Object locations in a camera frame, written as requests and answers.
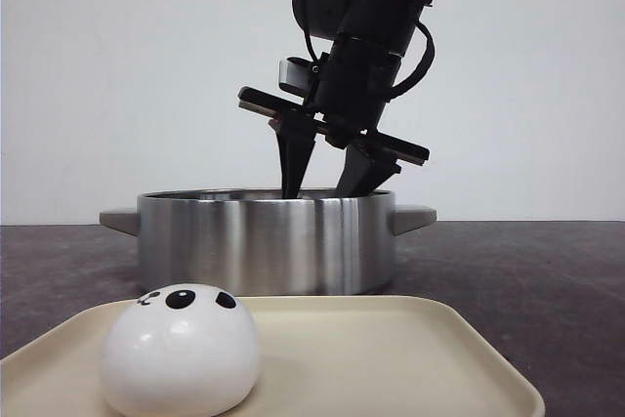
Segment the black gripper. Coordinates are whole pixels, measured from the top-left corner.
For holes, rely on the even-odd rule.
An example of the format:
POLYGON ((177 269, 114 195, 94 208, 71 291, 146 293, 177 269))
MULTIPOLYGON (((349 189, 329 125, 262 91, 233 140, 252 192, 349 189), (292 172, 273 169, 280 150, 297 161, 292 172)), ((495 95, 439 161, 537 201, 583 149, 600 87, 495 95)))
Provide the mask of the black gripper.
POLYGON ((243 87, 239 106, 271 118, 279 150, 281 196, 298 197, 317 133, 338 148, 346 146, 336 196, 367 196, 401 172, 396 159, 422 164, 430 151, 377 130, 386 104, 419 83, 430 68, 426 50, 415 69, 394 83, 401 56, 373 43, 342 39, 322 54, 319 73, 303 102, 243 87))

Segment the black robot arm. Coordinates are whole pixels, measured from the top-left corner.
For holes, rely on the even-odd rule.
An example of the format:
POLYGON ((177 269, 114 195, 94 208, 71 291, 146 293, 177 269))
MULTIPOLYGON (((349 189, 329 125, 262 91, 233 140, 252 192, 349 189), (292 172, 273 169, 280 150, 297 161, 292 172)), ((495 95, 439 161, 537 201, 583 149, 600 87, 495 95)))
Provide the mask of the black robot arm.
POLYGON ((423 146, 381 133, 387 103, 415 87, 435 58, 431 32, 421 22, 433 0, 292 0, 307 42, 331 41, 329 52, 279 65, 278 86, 300 104, 244 87, 239 105, 269 118, 276 134, 281 196, 299 195, 317 135, 346 153, 334 194, 367 196, 400 172, 422 165, 423 146))

